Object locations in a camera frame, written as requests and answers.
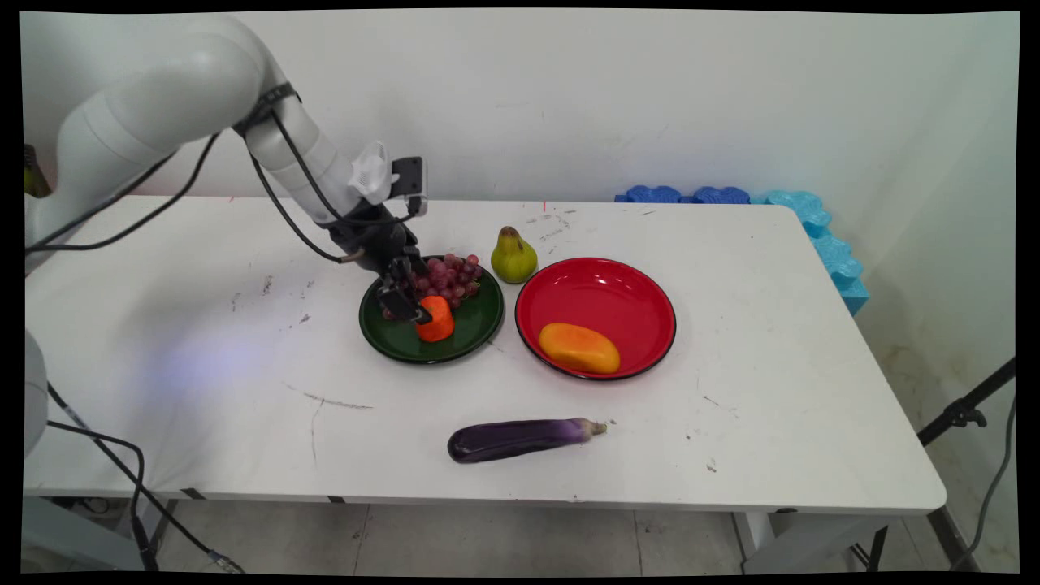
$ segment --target bunch of grapes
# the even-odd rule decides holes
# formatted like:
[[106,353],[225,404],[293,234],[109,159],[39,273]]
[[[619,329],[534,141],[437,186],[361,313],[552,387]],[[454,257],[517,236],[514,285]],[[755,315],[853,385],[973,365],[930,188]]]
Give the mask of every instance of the bunch of grapes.
[[[462,302],[471,297],[476,297],[480,290],[480,276],[484,269],[477,263],[478,258],[474,254],[462,256],[445,254],[444,259],[431,258],[426,262],[430,274],[419,276],[412,273],[412,282],[420,299],[432,296],[444,297],[451,306],[458,309]],[[387,309],[383,309],[385,319],[393,319],[393,314]]]

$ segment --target pear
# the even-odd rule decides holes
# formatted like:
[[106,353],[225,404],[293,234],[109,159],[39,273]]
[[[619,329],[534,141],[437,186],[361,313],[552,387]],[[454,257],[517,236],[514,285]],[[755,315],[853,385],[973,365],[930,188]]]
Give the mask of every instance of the pear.
[[505,226],[498,232],[498,244],[491,253],[491,268],[505,282],[523,282],[538,269],[538,254],[520,237],[520,232]]

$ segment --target green plate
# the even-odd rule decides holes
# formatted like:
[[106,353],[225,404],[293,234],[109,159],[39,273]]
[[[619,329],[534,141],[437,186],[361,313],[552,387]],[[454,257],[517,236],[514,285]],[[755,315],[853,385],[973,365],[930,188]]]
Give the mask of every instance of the green plate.
[[[424,256],[442,258],[443,256]],[[427,344],[419,339],[415,324],[383,319],[383,307],[375,298],[381,280],[365,291],[361,300],[358,321],[365,339],[381,354],[408,363],[440,363],[462,357],[479,348],[498,330],[505,314],[505,301],[491,271],[486,269],[480,276],[480,292],[463,301],[462,306],[452,311],[456,330],[447,339]]]

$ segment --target white table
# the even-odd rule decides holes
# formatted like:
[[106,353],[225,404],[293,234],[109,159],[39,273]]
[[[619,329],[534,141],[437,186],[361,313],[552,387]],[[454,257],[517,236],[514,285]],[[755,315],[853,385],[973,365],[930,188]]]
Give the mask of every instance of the white table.
[[[73,241],[163,200],[128,197]],[[543,266],[627,262],[671,298],[675,344],[632,379],[567,377],[524,348],[520,286],[503,283],[493,347],[435,366],[392,361],[358,327],[374,274],[315,255],[261,198],[185,198],[116,245],[55,255],[26,279],[26,327],[58,391],[95,430],[140,446],[146,485],[168,498],[733,511],[748,573],[796,570],[944,503],[788,209],[432,201],[409,225],[423,253],[486,265],[504,225]],[[445,450],[467,425],[573,416],[616,424],[584,446],[475,465]],[[131,491],[94,444],[53,429],[24,477],[26,495]],[[775,535],[766,514],[786,508],[799,513]]]

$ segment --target plate rim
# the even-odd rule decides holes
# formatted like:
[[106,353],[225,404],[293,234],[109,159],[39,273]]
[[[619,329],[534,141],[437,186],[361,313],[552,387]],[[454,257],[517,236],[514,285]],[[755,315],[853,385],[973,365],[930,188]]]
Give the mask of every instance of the plate rim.
[[[422,259],[424,259],[424,260],[428,260],[430,258],[438,258],[438,259],[443,260],[444,259],[444,254],[430,254],[427,256],[422,256]],[[489,340],[491,340],[492,337],[494,337],[495,333],[497,333],[498,330],[502,328],[502,321],[505,320],[505,295],[502,294],[502,287],[498,284],[498,280],[495,279],[494,275],[492,275],[490,271],[488,271],[487,269],[485,269],[484,273],[486,275],[488,275],[488,278],[491,279],[491,282],[493,282],[495,284],[495,289],[498,290],[498,320],[495,323],[495,326],[492,327],[488,331],[488,333],[486,333],[480,338],[478,338],[478,341],[476,344],[473,344],[473,346],[471,348],[469,348],[468,350],[460,352],[457,355],[452,355],[451,357],[446,357],[446,358],[440,358],[440,359],[415,359],[415,358],[408,358],[408,357],[401,357],[401,356],[398,356],[398,355],[389,354],[386,351],[384,351],[383,348],[381,348],[378,344],[373,342],[372,338],[369,337],[369,335],[368,335],[368,331],[365,330],[365,327],[362,324],[364,323],[365,302],[368,300],[369,295],[372,291],[372,287],[379,285],[379,283],[381,282],[381,280],[380,280],[379,277],[375,278],[374,282],[372,282],[371,284],[368,285],[368,288],[365,289],[365,294],[361,297],[361,303],[358,304],[358,327],[361,329],[361,335],[365,338],[366,341],[368,341],[369,347],[371,347],[373,350],[375,350],[376,352],[385,355],[386,357],[388,357],[388,358],[390,358],[392,360],[399,361],[401,363],[416,363],[416,364],[446,363],[448,361],[452,361],[452,360],[459,359],[461,357],[464,357],[464,356],[467,356],[467,355],[473,353],[474,351],[477,350],[477,348],[479,348],[480,346],[487,344]]]
[[[539,274],[541,274],[543,271],[546,271],[549,268],[554,266],[554,265],[556,265],[558,263],[567,262],[567,261],[571,261],[571,260],[605,260],[607,262],[614,262],[616,264],[621,264],[623,266],[628,266],[629,269],[631,269],[631,270],[633,270],[633,271],[642,274],[644,277],[646,277],[647,280],[649,280],[650,282],[652,282],[654,284],[654,286],[657,287],[658,290],[660,290],[660,294],[665,296],[665,300],[668,301],[668,307],[670,309],[672,309],[672,338],[668,340],[668,347],[665,348],[664,352],[661,352],[660,357],[658,357],[657,359],[655,359],[653,361],[653,363],[650,363],[649,365],[647,365],[643,370],[640,370],[638,372],[632,372],[631,374],[625,374],[624,376],[600,377],[600,376],[589,376],[589,375],[586,375],[586,374],[580,374],[578,372],[571,372],[570,370],[566,370],[564,367],[561,367],[560,365],[556,365],[555,363],[553,363],[553,362],[545,359],[544,357],[542,357],[541,354],[539,354],[538,352],[535,351],[535,348],[532,348],[529,342],[527,342],[527,338],[523,334],[523,329],[520,327],[520,298],[523,297],[523,291],[527,288],[527,285],[530,284],[530,281],[535,280],[535,278]],[[660,284],[658,284],[656,280],[650,278],[650,276],[647,273],[641,271],[640,269],[638,269],[638,268],[635,268],[635,266],[633,266],[631,264],[626,264],[625,262],[622,262],[620,260],[614,260],[612,258],[603,258],[601,256],[575,256],[573,258],[564,258],[562,260],[556,260],[555,262],[552,262],[551,264],[540,269],[537,273],[535,273],[534,275],[531,275],[530,278],[527,279],[527,282],[524,282],[523,287],[520,288],[520,292],[517,294],[516,303],[514,303],[514,305],[513,305],[513,321],[516,324],[517,335],[520,336],[520,340],[523,341],[523,345],[527,348],[527,350],[531,354],[534,354],[535,357],[537,357],[539,359],[539,361],[541,361],[542,363],[545,363],[546,365],[548,365],[549,367],[555,370],[556,372],[561,372],[561,373],[566,374],[568,376],[573,376],[574,378],[580,378],[581,380],[591,380],[591,381],[594,381],[594,382],[614,382],[616,380],[625,380],[627,378],[632,378],[634,376],[639,376],[640,374],[646,373],[647,371],[649,371],[653,366],[655,366],[658,363],[660,363],[660,361],[662,359],[665,359],[665,356],[667,356],[669,354],[669,352],[672,351],[672,346],[675,345],[675,336],[679,332],[679,322],[678,322],[678,320],[676,319],[676,315],[675,315],[675,305],[672,304],[672,299],[669,298],[668,292],[665,291],[665,287],[664,286],[661,286]]]

